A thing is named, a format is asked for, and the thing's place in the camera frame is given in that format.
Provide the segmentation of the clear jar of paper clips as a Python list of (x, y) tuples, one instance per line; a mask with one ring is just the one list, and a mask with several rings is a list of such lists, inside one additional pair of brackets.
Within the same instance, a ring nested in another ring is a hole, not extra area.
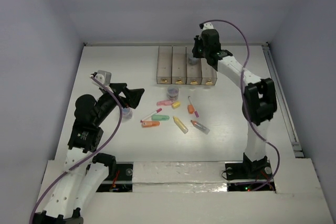
[(170, 100), (177, 100), (179, 97), (179, 87), (176, 85), (170, 85), (167, 88), (167, 97)]

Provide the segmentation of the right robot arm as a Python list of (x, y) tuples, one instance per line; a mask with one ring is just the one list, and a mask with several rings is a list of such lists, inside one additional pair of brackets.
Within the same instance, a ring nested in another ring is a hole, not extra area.
[(247, 145), (242, 162), (226, 164), (226, 179), (256, 179), (269, 167), (266, 134), (269, 121), (277, 111), (273, 80), (253, 74), (230, 51), (222, 49), (218, 31), (209, 24), (194, 38), (192, 54), (195, 58), (204, 58), (209, 66), (240, 88), (242, 112), (248, 122)]

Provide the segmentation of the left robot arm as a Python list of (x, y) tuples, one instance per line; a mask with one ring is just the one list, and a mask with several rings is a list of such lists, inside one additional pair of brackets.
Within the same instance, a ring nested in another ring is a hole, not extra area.
[(82, 214), (101, 183), (118, 175), (116, 158), (101, 152), (107, 143), (100, 144), (100, 125), (115, 108), (135, 109), (145, 89), (128, 89), (126, 83), (97, 85), (99, 99), (84, 94), (76, 100), (63, 172), (41, 195), (52, 192), (41, 212), (33, 210), (30, 223), (83, 223)]

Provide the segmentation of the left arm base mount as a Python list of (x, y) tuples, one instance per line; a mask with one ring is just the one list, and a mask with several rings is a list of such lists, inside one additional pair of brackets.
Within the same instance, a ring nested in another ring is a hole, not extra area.
[(105, 179), (97, 193), (130, 193), (133, 188), (133, 163), (117, 163), (113, 177)]

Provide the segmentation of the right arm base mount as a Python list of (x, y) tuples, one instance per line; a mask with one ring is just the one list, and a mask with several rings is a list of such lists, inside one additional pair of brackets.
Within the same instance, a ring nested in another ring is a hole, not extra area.
[(226, 163), (221, 173), (228, 191), (276, 191), (269, 161), (257, 167), (249, 167), (247, 161)]

